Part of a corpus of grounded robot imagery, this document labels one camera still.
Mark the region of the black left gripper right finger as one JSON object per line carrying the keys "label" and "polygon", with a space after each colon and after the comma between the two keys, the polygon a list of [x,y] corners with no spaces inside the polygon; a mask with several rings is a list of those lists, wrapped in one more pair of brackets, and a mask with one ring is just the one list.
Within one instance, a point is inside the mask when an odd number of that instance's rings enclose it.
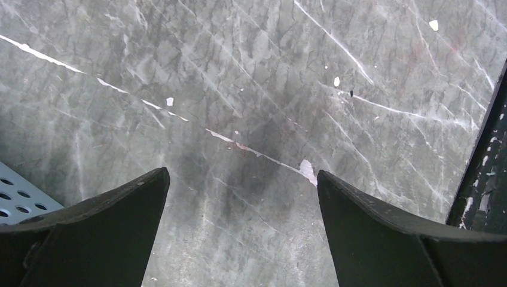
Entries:
{"label": "black left gripper right finger", "polygon": [[506,236],[440,224],[321,170],[317,193],[340,286],[505,286]]}

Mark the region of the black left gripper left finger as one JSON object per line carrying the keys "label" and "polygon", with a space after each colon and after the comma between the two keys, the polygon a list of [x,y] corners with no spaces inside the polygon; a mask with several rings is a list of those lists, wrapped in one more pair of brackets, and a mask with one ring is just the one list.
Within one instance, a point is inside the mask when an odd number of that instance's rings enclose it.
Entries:
{"label": "black left gripper left finger", "polygon": [[170,175],[156,168],[73,206],[1,227],[2,286],[141,286]]}

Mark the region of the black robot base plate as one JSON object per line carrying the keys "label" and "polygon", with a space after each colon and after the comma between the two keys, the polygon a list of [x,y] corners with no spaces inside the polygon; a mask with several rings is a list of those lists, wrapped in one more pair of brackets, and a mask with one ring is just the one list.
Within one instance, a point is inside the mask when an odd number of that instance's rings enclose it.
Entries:
{"label": "black robot base plate", "polygon": [[506,234],[506,65],[498,78],[446,224]]}

